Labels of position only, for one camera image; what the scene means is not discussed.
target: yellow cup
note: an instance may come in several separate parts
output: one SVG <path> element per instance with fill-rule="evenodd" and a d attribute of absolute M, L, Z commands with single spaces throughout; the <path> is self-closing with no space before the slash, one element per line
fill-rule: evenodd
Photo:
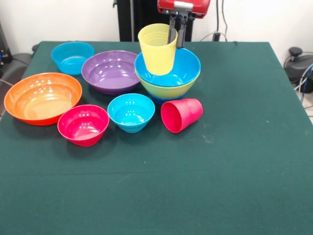
<path fill-rule="evenodd" d="M 150 24 L 140 30 L 138 39 L 147 70 L 154 75 L 169 73 L 174 65 L 175 39 L 167 44 L 170 26 L 163 23 Z"/>

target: plastic cup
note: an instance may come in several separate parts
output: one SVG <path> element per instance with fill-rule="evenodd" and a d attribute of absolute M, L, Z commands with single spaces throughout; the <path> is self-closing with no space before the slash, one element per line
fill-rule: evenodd
<path fill-rule="evenodd" d="M 140 30 L 138 39 L 147 70 L 154 75 L 169 73 L 174 65 L 176 37 L 167 43 L 170 26 L 163 23 L 150 24 Z"/>
<path fill-rule="evenodd" d="M 161 117 L 165 127 L 172 133 L 179 133 L 197 121 L 203 114 L 203 107 L 197 99 L 181 99 L 165 102 Z"/>

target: magenta bowl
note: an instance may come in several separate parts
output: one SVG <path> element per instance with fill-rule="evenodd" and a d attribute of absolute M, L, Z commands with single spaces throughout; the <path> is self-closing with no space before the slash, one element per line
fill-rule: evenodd
<path fill-rule="evenodd" d="M 109 50 L 89 58 L 82 67 L 83 78 L 96 90 L 108 95 L 120 95 L 135 89 L 139 78 L 134 70 L 137 54 L 124 50 Z"/>
<path fill-rule="evenodd" d="M 109 121 L 109 115 L 103 108 L 89 104 L 80 105 L 60 117 L 58 130 L 68 141 L 89 147 L 101 139 Z"/>

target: pink cup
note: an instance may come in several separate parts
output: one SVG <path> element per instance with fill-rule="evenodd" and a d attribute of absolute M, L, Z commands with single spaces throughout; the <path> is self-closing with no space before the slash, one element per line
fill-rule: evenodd
<path fill-rule="evenodd" d="M 197 99 L 181 99 L 165 102 L 161 117 L 165 127 L 172 133 L 179 133 L 197 121 L 203 114 L 203 107 Z"/>
<path fill-rule="evenodd" d="M 109 115 L 103 108 L 96 105 L 80 105 L 60 117 L 58 130 L 68 141 L 89 147 L 101 139 L 109 121 Z"/>

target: stacked bowls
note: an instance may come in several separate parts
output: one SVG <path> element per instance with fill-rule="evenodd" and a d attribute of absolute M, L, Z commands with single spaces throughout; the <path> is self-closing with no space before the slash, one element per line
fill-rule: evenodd
<path fill-rule="evenodd" d="M 191 51 L 176 49 L 172 70 L 165 75 L 154 75 L 147 70 L 143 54 L 135 60 L 135 72 L 143 87 L 156 103 L 181 99 L 197 80 L 201 64 Z"/>

